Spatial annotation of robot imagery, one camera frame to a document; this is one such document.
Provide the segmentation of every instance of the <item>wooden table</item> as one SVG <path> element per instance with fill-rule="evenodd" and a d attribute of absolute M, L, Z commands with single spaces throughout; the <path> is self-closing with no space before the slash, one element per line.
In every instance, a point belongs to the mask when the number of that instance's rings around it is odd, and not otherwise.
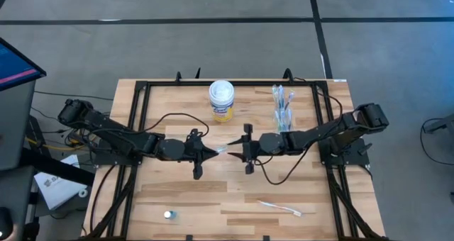
<path fill-rule="evenodd" d="M 135 82 L 134 79 L 120 80 L 113 101 L 111 118 L 124 125 L 128 123 Z M 344 112 L 353 110 L 346 82 L 328 81 L 328 87 L 330 95 L 343 104 Z M 315 127 L 311 89 L 301 86 L 286 89 L 287 92 L 289 89 L 296 92 L 292 102 L 294 128 L 306 130 Z M 334 101 L 331 104 L 337 117 L 339 107 Z M 233 119 L 217 123 L 211 117 L 208 87 L 159 86 L 151 90 L 145 127 L 166 113 L 189 113 L 210 125 L 210 132 L 203 142 L 210 148 L 217 148 L 237 140 L 243 134 L 244 123 L 254 125 L 255 140 L 262 133 L 275 132 L 273 109 L 271 87 L 237 86 Z M 166 138 L 184 140 L 192 128 L 205 131 L 203 125 L 191 118 L 170 116 L 154 131 L 165 133 Z M 241 145 L 230 146 L 228 151 L 240 152 Z M 266 165 L 271 180 L 282 179 L 297 160 L 298 157 L 275 157 Z M 279 186 L 268 184 L 259 167 L 255 168 L 254 174 L 246 175 L 245 164 L 226 153 L 204 162 L 202 167 L 204 175 L 196 181 L 192 178 L 193 164 L 144 158 L 135 184 L 128 240 L 183 240 L 186 235 L 193 235 L 196 240 L 261 240 L 263 235 L 269 235 L 272 240 L 337 240 L 326 170 L 320 163 L 317 145 L 310 148 L 288 181 Z M 108 168 L 101 167 L 96 172 L 93 191 L 98 189 Z M 346 171 L 353 204 L 372 229 L 384 235 L 370 176 L 359 167 L 347 167 Z M 94 212 L 95 224 L 112 203 L 117 173 L 118 167 L 110 173 L 101 189 Z M 92 207 L 93 194 L 89 208 Z M 263 206 L 257 200 L 294 208 L 304 215 L 298 218 L 286 211 Z M 340 207 L 348 235 L 346 212 L 342 205 Z M 177 217 L 166 220 L 163 213 L 167 210 L 176 211 Z M 116 235 L 120 233 L 123 208 L 118 212 Z M 84 222 L 87 230 L 89 217 L 88 210 Z"/>

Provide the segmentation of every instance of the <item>black stand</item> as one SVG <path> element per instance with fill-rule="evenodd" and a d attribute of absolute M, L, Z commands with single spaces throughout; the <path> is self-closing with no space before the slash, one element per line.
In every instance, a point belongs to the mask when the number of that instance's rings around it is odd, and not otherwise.
<path fill-rule="evenodd" d="M 22 157 L 19 164 L 21 166 L 33 166 L 40 172 L 52 174 L 87 186 L 91 186 L 94 180 L 94 174 L 88 171 L 61 163 L 56 159 L 46 157 L 26 148 L 22 149 Z"/>

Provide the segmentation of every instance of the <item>concrete floor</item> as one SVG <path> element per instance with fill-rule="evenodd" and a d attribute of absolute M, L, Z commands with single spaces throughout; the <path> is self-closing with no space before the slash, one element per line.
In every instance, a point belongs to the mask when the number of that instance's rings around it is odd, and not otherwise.
<path fill-rule="evenodd" d="M 454 16 L 454 0 L 317 0 L 326 17 Z M 312 16 L 309 0 L 6 0 L 0 20 Z M 430 161 L 419 143 L 428 118 L 454 113 L 453 23 L 325 23 L 334 78 L 347 79 L 355 105 L 380 103 L 388 129 L 366 139 L 387 236 L 454 240 L 454 167 Z M 38 90 L 112 97 L 120 78 L 324 78 L 313 23 L 0 26 L 0 36 L 48 72 Z M 65 98 L 35 95 L 56 116 Z M 110 103 L 95 101 L 108 111 Z M 43 130 L 60 128 L 36 114 Z M 56 135 L 49 139 L 60 139 Z M 452 138 L 424 137 L 454 162 Z M 41 219 L 39 240 L 76 238 L 84 214 Z"/>

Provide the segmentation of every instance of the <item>monitor screen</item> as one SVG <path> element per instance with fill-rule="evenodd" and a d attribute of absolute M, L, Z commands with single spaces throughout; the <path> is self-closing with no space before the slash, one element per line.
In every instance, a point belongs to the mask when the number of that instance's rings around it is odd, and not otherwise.
<path fill-rule="evenodd" d="M 44 76 L 43 71 L 0 40 L 0 91 Z"/>

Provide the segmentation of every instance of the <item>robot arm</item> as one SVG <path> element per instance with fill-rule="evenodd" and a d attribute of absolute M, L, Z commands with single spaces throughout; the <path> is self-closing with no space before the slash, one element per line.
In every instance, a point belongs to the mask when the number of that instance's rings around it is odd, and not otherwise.
<path fill-rule="evenodd" d="M 188 134 L 185 142 L 165 139 L 164 134 L 138 132 L 121 125 L 95 111 L 88 101 L 66 100 L 58 120 L 71 128 L 85 129 L 96 134 L 122 157 L 140 155 L 162 161 L 193 162 L 194 179 L 200 179 L 203 174 L 202 162 L 218 155 L 216 151 L 204 146 L 197 129 Z"/>
<path fill-rule="evenodd" d="M 229 144 L 242 144 L 243 153 L 230 154 L 246 162 L 246 174 L 252 174 L 253 161 L 259 156 L 300 155 L 315 142 L 322 140 L 329 143 L 332 155 L 339 155 L 364 134 L 381 132 L 388 125 L 382 109 L 374 103 L 358 106 L 354 111 L 310 130 L 265 133 L 258 141 L 251 139 L 253 126 L 245 124 L 246 135 Z"/>

